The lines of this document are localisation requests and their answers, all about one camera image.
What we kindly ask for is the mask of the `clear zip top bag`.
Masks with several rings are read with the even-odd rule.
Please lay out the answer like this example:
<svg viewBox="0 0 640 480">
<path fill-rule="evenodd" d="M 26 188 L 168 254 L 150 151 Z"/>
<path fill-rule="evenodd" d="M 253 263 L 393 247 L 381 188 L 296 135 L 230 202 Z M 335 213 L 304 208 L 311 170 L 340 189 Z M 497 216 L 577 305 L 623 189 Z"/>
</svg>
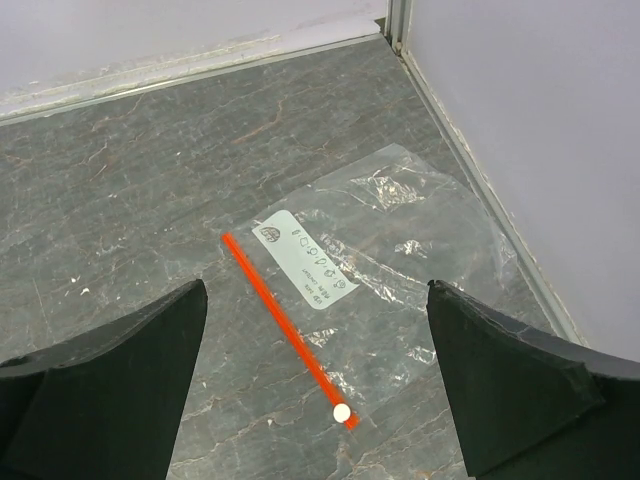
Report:
<svg viewBox="0 0 640 480">
<path fill-rule="evenodd" d="M 427 314 L 443 280 L 544 331 L 518 255 L 477 196 L 392 144 L 234 227 L 249 327 L 313 369 L 330 479 L 463 479 Z"/>
</svg>

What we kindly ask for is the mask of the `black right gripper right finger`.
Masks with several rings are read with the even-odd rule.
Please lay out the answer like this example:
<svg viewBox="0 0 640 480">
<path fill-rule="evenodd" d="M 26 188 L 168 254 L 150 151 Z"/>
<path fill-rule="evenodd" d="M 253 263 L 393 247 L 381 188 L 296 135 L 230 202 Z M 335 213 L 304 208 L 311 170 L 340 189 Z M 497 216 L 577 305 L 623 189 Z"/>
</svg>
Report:
<svg viewBox="0 0 640 480">
<path fill-rule="evenodd" d="M 468 476 L 636 479 L 639 365 L 429 283 L 428 320 Z"/>
</svg>

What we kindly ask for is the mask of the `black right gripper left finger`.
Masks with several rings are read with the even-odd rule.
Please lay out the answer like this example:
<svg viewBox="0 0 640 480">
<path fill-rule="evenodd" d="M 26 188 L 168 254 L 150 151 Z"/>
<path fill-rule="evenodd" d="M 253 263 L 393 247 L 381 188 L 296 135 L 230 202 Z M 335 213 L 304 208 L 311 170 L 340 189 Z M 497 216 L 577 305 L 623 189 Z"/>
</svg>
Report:
<svg viewBox="0 0 640 480">
<path fill-rule="evenodd" d="M 207 316 L 200 279 L 1 364 L 4 479 L 163 479 Z"/>
</svg>

